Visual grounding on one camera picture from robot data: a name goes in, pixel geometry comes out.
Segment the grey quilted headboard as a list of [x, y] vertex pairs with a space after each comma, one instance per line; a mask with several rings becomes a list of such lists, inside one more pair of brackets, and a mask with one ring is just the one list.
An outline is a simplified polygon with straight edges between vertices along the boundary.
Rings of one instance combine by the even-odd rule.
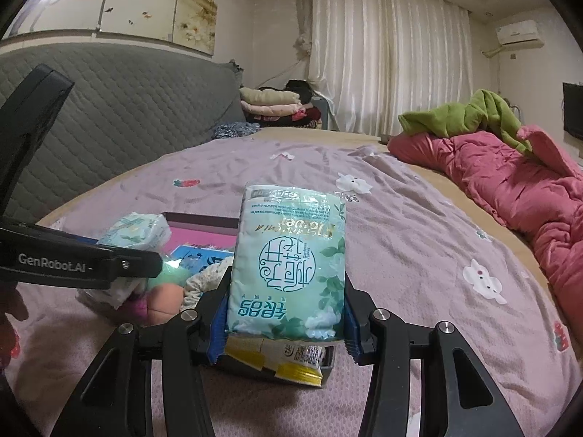
[[16, 184], [10, 217], [38, 221], [111, 178], [211, 140], [218, 125], [243, 121], [234, 61], [143, 46], [53, 43], [1, 56], [7, 99], [39, 64], [74, 87]]

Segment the pink patterned bedsheet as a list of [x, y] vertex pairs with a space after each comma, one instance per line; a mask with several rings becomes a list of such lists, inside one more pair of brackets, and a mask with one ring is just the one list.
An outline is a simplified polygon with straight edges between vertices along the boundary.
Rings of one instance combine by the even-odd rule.
[[[341, 175], [372, 189], [349, 193], [346, 270], [378, 306], [412, 324], [451, 320], [508, 401], [526, 436], [546, 436], [582, 380], [570, 345], [559, 351], [554, 303], [502, 242], [389, 154], [257, 139], [214, 140], [146, 165], [59, 214], [62, 230], [100, 238], [130, 212], [236, 218], [245, 185], [341, 192]], [[485, 266], [494, 295], [463, 275]], [[29, 319], [15, 324], [21, 353], [7, 369], [17, 397], [48, 435], [113, 331], [76, 291], [21, 283]], [[356, 436], [370, 368], [344, 346], [322, 389], [271, 384], [204, 369], [216, 436]]]

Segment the dark floral cloth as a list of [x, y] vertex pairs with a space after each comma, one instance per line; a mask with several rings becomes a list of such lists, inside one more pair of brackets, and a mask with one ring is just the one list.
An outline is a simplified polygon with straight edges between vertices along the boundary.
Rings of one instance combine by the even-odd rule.
[[214, 139], [239, 138], [255, 134], [261, 130], [259, 123], [233, 122], [218, 125], [214, 128]]

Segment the peach makeup sponge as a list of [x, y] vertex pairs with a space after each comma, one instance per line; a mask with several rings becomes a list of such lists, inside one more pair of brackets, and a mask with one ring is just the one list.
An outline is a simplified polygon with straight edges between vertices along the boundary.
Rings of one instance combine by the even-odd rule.
[[146, 295], [147, 324], [166, 324], [180, 312], [184, 297], [185, 290], [178, 284], [163, 283], [155, 286]]

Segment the white air conditioner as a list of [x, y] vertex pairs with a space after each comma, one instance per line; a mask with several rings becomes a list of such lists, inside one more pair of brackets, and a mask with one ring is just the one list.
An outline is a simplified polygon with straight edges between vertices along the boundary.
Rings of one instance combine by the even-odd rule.
[[540, 48], [544, 46], [539, 26], [535, 20], [500, 26], [496, 36], [503, 50], [518, 50], [519, 48]]

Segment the white yellow sachet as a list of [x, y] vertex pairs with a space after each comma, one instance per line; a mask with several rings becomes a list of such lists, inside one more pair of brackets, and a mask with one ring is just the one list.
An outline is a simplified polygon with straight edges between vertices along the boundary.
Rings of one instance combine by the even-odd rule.
[[334, 368], [335, 351], [334, 345], [230, 336], [223, 362], [248, 374], [322, 388]]

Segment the green makeup sponge in wrapper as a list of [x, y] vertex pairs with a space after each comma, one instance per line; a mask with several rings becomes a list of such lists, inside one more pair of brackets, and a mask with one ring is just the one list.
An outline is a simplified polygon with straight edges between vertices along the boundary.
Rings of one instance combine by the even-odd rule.
[[149, 278], [146, 290], [151, 291], [163, 284], [175, 284], [184, 287], [191, 276], [190, 270], [181, 266], [180, 259], [170, 259], [169, 256], [164, 256], [161, 272], [156, 277]]

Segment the green blanket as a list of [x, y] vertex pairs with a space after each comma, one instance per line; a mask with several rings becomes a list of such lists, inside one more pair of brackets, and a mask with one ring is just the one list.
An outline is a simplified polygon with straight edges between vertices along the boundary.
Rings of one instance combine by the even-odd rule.
[[519, 118], [501, 96], [489, 90], [476, 91], [466, 104], [451, 102], [429, 111], [408, 111], [398, 121], [408, 135], [426, 132], [451, 138], [485, 130], [523, 154], [533, 151], [529, 141], [518, 137]]

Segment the shallow dark cardboard box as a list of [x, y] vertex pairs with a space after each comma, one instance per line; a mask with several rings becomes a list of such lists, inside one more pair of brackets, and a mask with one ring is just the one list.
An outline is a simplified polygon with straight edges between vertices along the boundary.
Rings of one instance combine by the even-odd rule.
[[163, 247], [172, 253], [180, 246], [211, 249], [232, 249], [236, 243], [238, 220], [236, 218], [164, 212], [170, 227], [170, 240]]

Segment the floral wall painting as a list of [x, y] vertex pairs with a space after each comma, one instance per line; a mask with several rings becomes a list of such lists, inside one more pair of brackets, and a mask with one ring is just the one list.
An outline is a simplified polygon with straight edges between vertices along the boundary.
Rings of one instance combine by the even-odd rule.
[[4, 36], [90, 29], [212, 55], [217, 14], [214, 0], [27, 0]]

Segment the red pink quilt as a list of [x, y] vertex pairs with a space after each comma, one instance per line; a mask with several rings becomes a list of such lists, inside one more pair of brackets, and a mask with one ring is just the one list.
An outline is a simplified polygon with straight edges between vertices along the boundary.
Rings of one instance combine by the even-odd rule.
[[582, 337], [582, 169], [537, 126], [518, 137], [523, 154], [487, 131], [439, 138], [401, 133], [388, 142], [400, 161], [446, 175], [498, 223], [521, 234], [575, 338]]

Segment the pink children's book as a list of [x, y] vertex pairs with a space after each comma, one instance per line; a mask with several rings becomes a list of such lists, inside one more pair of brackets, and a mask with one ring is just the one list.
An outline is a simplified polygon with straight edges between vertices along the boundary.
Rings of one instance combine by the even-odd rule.
[[179, 260], [180, 266], [190, 274], [195, 274], [233, 256], [235, 243], [234, 235], [172, 229], [172, 236], [163, 251], [171, 259]]

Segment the teddy bear purple dress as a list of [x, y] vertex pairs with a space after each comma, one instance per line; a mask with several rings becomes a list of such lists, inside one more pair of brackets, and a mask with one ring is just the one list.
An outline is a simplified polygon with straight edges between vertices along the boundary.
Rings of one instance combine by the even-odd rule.
[[148, 323], [147, 294], [132, 294], [118, 309], [130, 322], [143, 326]]

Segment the white floral scrunchie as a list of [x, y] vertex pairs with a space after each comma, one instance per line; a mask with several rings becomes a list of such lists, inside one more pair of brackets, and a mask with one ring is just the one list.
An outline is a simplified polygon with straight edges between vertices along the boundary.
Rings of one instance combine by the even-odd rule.
[[184, 298], [180, 311], [194, 309], [204, 293], [218, 288], [225, 271], [232, 266], [232, 263], [233, 256], [227, 256], [219, 263], [214, 263], [191, 276], [184, 286]]

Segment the stack of folded clothes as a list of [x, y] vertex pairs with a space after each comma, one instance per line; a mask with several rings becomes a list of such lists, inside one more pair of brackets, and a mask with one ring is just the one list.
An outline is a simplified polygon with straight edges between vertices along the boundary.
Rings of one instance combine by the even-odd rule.
[[246, 121], [262, 127], [327, 128], [328, 107], [304, 80], [290, 80], [283, 89], [239, 89]]

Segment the black wall television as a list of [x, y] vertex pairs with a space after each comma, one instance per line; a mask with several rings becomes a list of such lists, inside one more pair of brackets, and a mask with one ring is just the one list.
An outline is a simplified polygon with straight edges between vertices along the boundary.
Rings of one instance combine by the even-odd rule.
[[563, 130], [583, 140], [583, 86], [563, 82], [562, 90]]

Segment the white curtain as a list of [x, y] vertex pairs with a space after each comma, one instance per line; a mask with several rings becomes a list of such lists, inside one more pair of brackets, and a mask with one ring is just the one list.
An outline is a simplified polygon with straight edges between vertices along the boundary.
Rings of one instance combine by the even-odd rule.
[[465, 102], [473, 92], [468, 10], [447, 0], [300, 0], [307, 81], [331, 129], [397, 134], [400, 114]]

